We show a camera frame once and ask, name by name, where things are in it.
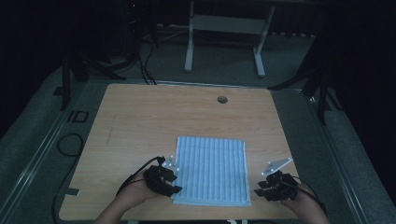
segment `light blue cloth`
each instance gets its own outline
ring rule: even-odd
[[[174,203],[250,206],[245,142],[236,139],[180,136],[177,180],[183,190]]]

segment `forearm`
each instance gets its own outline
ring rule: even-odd
[[[119,223],[124,211],[117,207],[114,201],[99,215],[94,221],[95,224],[116,224]]]

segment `hand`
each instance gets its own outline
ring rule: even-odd
[[[148,189],[146,181],[143,180],[143,173],[139,173],[131,184],[125,187],[119,195],[108,205],[108,207],[95,220],[95,224],[115,224],[119,223],[122,215],[129,209],[138,206],[149,198],[158,196],[159,194]]]
[[[308,189],[304,185],[299,185],[298,188],[307,191],[308,193],[314,195],[312,190]],[[329,219],[327,219],[321,207],[318,203],[309,197],[305,192],[298,190],[295,200],[283,200],[281,201],[283,205],[288,207],[294,214],[297,215],[306,224],[328,224]]]
[[[125,189],[123,189],[114,199],[113,202],[116,203],[123,212],[143,203],[147,199],[159,195],[146,186],[146,181],[144,180],[145,177],[143,176],[145,171],[146,170],[143,170],[133,180],[131,180],[131,184],[125,187]]]

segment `wooden table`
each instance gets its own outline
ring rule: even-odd
[[[218,102],[219,96],[228,99]],[[271,92],[264,89],[111,84],[100,105],[66,195],[64,220],[92,220],[114,199],[120,184],[146,161],[176,155],[180,135],[235,138],[246,142],[250,207],[172,204],[150,199],[127,212],[130,220],[296,218],[254,189],[268,161],[291,157]],[[294,163],[282,169],[298,175]]]

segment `table leg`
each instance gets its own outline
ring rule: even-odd
[[[256,62],[257,75],[259,77],[265,77],[264,66],[262,64],[262,46],[264,45],[265,37],[267,37],[274,11],[275,7],[271,7],[267,16],[267,20],[262,27],[262,37],[260,39],[260,43],[257,47],[253,48],[254,61]]]
[[[194,53],[194,43],[192,40],[192,36],[194,33],[193,22],[194,22],[194,1],[191,1],[191,4],[190,4],[190,25],[189,25],[189,45],[187,46],[186,64],[184,66],[184,71],[186,71],[186,72],[190,72],[192,70],[192,56]]]

